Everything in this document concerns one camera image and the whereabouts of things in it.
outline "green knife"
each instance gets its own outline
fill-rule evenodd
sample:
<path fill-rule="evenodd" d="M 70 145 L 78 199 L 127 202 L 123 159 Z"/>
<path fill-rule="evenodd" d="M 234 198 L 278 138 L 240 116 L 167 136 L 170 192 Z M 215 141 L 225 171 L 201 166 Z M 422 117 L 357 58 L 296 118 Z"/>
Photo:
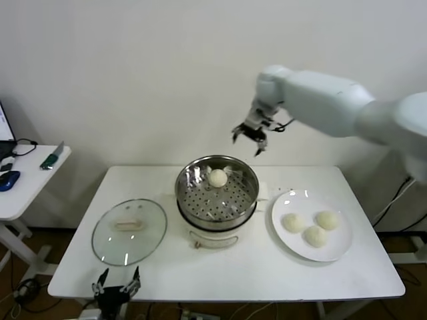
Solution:
<path fill-rule="evenodd" d="M 64 150 L 64 141 L 62 141 L 58 147 L 52 152 L 50 155 L 47 156 L 46 160 L 43 161 L 43 163 L 40 165 L 40 168 L 42 170 L 52 170 L 53 165 L 58 161 L 59 156 L 61 155 L 62 151 Z"/>

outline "steamed bun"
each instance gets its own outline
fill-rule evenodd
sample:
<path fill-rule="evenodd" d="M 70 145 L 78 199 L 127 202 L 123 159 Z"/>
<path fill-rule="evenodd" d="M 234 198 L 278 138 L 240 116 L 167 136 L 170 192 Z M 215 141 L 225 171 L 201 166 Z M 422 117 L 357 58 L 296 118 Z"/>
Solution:
<path fill-rule="evenodd" d="M 328 241 L 328 235 L 321 227 L 312 225 L 304 231 L 304 239 L 315 248 L 323 247 Z"/>
<path fill-rule="evenodd" d="M 288 213 L 282 219 L 283 226 L 290 233 L 299 233 L 306 227 L 306 222 L 301 215 L 297 213 Z"/>
<path fill-rule="evenodd" d="M 215 169 L 212 170 L 207 175 L 207 180 L 209 181 L 209 184 L 214 188 L 221 188 L 224 185 L 226 185 L 228 176 L 227 173 L 222 169 Z"/>
<path fill-rule="evenodd" d="M 332 211 L 322 211 L 316 215 L 316 223 L 325 230 L 334 230 L 340 222 L 338 216 Z"/>

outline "robotic arm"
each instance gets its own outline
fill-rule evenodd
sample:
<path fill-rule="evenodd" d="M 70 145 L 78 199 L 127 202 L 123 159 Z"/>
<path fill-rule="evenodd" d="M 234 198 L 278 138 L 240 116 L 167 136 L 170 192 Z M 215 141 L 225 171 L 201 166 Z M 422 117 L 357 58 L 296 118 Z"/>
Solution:
<path fill-rule="evenodd" d="M 332 137 L 359 136 L 390 146 L 403 155 L 411 176 L 427 182 L 427 93 L 381 102 L 355 81 L 273 65 L 258 75 L 252 107 L 233 140 L 243 133 L 258 144 L 256 155 L 265 151 L 264 130 L 284 130 L 273 120 L 280 108 Z"/>

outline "white table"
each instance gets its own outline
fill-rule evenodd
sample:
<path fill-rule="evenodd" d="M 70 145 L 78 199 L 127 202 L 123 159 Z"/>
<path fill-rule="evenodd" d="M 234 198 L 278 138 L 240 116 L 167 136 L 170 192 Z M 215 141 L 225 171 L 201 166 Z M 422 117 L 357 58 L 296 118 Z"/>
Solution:
<path fill-rule="evenodd" d="M 15 152 L 22 154 L 32 147 L 32 145 L 18 145 L 15 148 Z M 29 264 L 30 267 L 23 279 L 31 278 L 36 274 L 52 275 L 56 270 L 56 265 L 44 262 L 51 247 L 48 245 L 43 246 L 38 254 L 30 250 L 22 242 L 22 238 L 24 236 L 30 237 L 31 232 L 22 222 L 17 220 L 71 153 L 69 147 L 64 147 L 62 154 L 59 156 L 52 170 L 40 170 L 40 164 L 49 154 L 54 152 L 56 147 L 52 145 L 38 145 L 28 155 L 17 157 L 12 170 L 20 171 L 21 176 L 12 189 L 0 192 L 0 242 Z M 6 223 L 14 226 L 20 232 L 19 236 L 15 236 L 10 232 L 5 226 Z M 9 259 L 10 251 L 1 260 L 0 270 Z"/>
<path fill-rule="evenodd" d="M 139 265 L 141 289 L 136 301 L 329 301 L 343 304 L 327 316 L 343 319 L 369 299 L 405 293 L 392 262 L 352 190 L 336 167 L 254 167 L 269 189 L 266 210 L 247 222 L 251 237 L 227 249 L 194 249 L 173 196 L 181 167 L 112 167 L 91 202 L 49 285 L 49 294 L 93 297 L 91 283 L 109 266 L 92 252 L 91 234 L 98 219 L 128 199 L 157 201 L 168 226 L 160 246 L 129 267 L 109 267 L 105 286 L 124 285 Z M 292 253 L 270 227 L 270 207 L 277 195 L 308 189 L 347 215 L 354 233 L 350 250 L 338 261 L 318 263 Z"/>

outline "wooden floor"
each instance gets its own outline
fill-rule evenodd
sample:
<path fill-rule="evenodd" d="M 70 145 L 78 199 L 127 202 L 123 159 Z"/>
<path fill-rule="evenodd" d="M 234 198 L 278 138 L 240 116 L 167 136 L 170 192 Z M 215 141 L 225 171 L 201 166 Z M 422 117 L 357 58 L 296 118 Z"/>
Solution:
<path fill-rule="evenodd" d="M 58 263 L 64 254 L 68 243 L 73 237 L 70 231 L 64 232 L 46 232 L 35 231 L 34 236 L 26 239 L 25 242 L 34 251 L 45 244 L 53 245 L 53 251 L 48 257 L 48 262 Z M 409 242 L 405 239 L 387 239 L 383 241 L 388 252 L 410 252 L 413 250 Z M 5 248 L 0 245 L 0 257 L 6 252 Z M 13 259 L 13 284 L 16 286 L 23 276 L 27 266 L 17 257 Z M 405 265 L 399 269 L 401 277 L 404 279 L 406 286 L 405 296 L 399 299 L 388 299 L 375 301 L 348 320 L 427 320 L 427 268 L 425 265 Z M 49 282 L 49 277 L 38 278 L 41 283 Z M 11 262 L 0 272 L 0 300 L 11 292 Z M 46 292 L 46 287 L 42 289 L 41 294 L 28 305 L 28 309 L 44 309 L 57 301 L 56 298 L 50 297 Z M 339 303 L 326 303 L 326 309 L 329 310 Z M 12 297 L 0 302 L 0 319 L 12 319 L 10 315 L 3 318 L 8 310 L 12 308 L 14 301 Z M 221 319 L 229 319 L 234 311 L 243 306 L 241 303 L 154 303 L 151 305 L 149 320 L 175 320 L 179 319 L 181 310 L 179 308 L 190 309 L 200 313 L 209 313 L 218 315 Z M 266 306 L 263 303 L 251 303 L 233 316 L 233 320 L 246 320 L 246 318 L 255 310 Z M 131 303 L 127 312 L 127 319 L 148 320 L 145 314 L 149 303 Z M 19 314 L 19 320 L 62 320 L 77 318 L 81 312 L 81 305 L 74 300 L 65 300 L 60 302 L 56 307 L 44 313 L 28 313 L 24 310 Z M 251 320 L 312 320 L 318 319 L 314 303 L 274 303 L 268 305 L 265 309 L 255 314 Z"/>

